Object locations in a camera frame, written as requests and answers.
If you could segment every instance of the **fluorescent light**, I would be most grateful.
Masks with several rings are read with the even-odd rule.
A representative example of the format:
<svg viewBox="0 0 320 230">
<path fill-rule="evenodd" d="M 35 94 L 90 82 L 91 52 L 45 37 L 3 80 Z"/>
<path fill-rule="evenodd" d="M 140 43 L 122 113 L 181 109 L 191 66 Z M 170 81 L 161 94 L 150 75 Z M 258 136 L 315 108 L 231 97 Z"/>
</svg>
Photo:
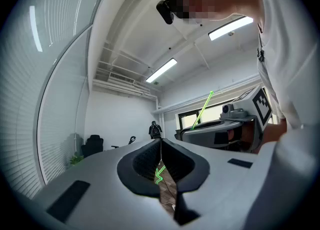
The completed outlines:
<svg viewBox="0 0 320 230">
<path fill-rule="evenodd" d="M 254 20 L 251 17 L 241 17 L 235 21 L 232 21 L 224 26 L 219 27 L 218 29 L 209 33 L 211 41 L 231 32 L 238 28 L 241 28 L 245 25 L 251 24 Z"/>
<path fill-rule="evenodd" d="M 157 79 L 164 72 L 172 68 L 176 63 L 178 63 L 174 58 L 170 59 L 167 63 L 165 63 L 162 67 L 160 67 L 157 71 L 153 73 L 148 79 L 146 79 L 147 83 L 152 83 L 155 79 Z"/>
<path fill-rule="evenodd" d="M 39 35 L 38 35 L 38 30 L 37 30 L 35 6 L 30 6 L 29 11 L 30 11 L 31 30 L 32 30 L 32 35 L 33 35 L 33 39 L 35 42 L 35 46 L 36 46 L 36 49 L 38 50 L 38 52 L 42 52 L 42 48 L 41 48 L 41 44 L 40 44 L 40 40 L 39 40 Z"/>
</svg>

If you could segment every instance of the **green laser line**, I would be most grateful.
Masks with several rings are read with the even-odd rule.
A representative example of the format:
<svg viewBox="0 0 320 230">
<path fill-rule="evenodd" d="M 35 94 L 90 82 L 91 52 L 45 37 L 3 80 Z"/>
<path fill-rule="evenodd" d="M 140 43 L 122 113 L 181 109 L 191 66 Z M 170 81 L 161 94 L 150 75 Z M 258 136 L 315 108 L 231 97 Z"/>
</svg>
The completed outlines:
<svg viewBox="0 0 320 230">
<path fill-rule="evenodd" d="M 161 172 L 164 171 L 164 169 L 166 168 L 166 166 L 163 166 L 159 171 L 158 168 L 155 169 L 155 176 L 158 178 L 157 181 L 155 182 L 157 185 L 159 182 L 161 182 L 163 180 L 163 177 L 160 176 Z"/>
<path fill-rule="evenodd" d="M 203 112 L 204 112 L 204 110 L 206 109 L 206 107 L 207 107 L 207 105 L 208 105 L 208 103 L 209 103 L 209 101 L 210 101 L 210 99 L 211 99 L 211 97 L 212 97 L 212 95 L 213 95 L 213 94 L 214 94 L 214 92 L 213 92 L 213 91 L 210 91 L 210 94 L 209 94 L 208 99 L 206 100 L 206 102 L 205 102 L 205 104 L 204 104 L 204 106 L 203 106 L 203 108 L 202 108 L 201 112 L 199 113 L 199 116 L 197 117 L 197 119 L 195 120 L 194 124 L 193 124 L 193 125 L 192 125 L 192 127 L 191 127 L 191 131 L 193 131 L 193 130 L 194 130 L 194 128 L 196 127 L 196 125 L 197 125 L 197 123 L 198 123 L 198 121 L 199 121 L 199 119 L 200 119 L 200 117 L 201 117 L 202 113 L 203 113 Z"/>
</svg>

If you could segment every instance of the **white shirt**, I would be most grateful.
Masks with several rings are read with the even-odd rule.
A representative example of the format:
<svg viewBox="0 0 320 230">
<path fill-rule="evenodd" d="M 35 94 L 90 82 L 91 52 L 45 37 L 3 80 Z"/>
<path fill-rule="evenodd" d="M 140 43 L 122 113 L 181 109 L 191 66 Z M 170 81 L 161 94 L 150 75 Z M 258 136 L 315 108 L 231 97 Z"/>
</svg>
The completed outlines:
<svg viewBox="0 0 320 230">
<path fill-rule="evenodd" d="M 265 61 L 258 60 L 257 67 L 273 111 L 286 118 L 288 129 L 318 123 L 317 27 L 301 0 L 263 0 L 263 5 L 265 22 L 260 36 Z"/>
</svg>

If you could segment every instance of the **standing person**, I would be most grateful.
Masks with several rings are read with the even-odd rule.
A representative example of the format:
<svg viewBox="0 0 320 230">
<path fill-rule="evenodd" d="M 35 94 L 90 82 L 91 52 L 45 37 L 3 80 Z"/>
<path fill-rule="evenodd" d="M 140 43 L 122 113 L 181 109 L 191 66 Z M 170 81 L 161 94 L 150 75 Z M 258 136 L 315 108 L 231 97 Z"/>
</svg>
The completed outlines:
<svg viewBox="0 0 320 230">
<path fill-rule="evenodd" d="M 233 14 L 254 19 L 258 72 L 280 119 L 266 127 L 262 144 L 306 121 L 319 122 L 319 33 L 301 0 L 168 0 L 168 6 L 178 18 L 198 23 Z M 231 140 L 234 131 L 228 135 Z M 241 140 L 253 141 L 252 124 L 243 126 Z"/>
<path fill-rule="evenodd" d="M 162 129 L 160 125 L 156 123 L 156 121 L 152 121 L 151 126 L 149 127 L 149 135 L 151 139 L 161 138 Z"/>
</svg>

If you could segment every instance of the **air vent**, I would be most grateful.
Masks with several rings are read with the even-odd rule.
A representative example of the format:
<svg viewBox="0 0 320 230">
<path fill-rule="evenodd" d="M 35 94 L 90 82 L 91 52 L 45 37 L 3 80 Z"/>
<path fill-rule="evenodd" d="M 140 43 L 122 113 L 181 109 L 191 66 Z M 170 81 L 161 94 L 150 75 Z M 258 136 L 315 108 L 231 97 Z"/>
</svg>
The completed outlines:
<svg viewBox="0 0 320 230">
<path fill-rule="evenodd" d="M 126 82 L 126 83 L 129 83 L 129 84 L 133 84 L 135 82 L 134 79 L 130 79 L 128 77 L 125 77 L 123 75 L 120 75 L 120 74 L 116 74 L 116 73 L 113 73 L 111 72 L 110 73 L 110 78 L 114 78 L 114 79 L 117 79 L 119 81 L 122 81 L 122 82 Z"/>
</svg>

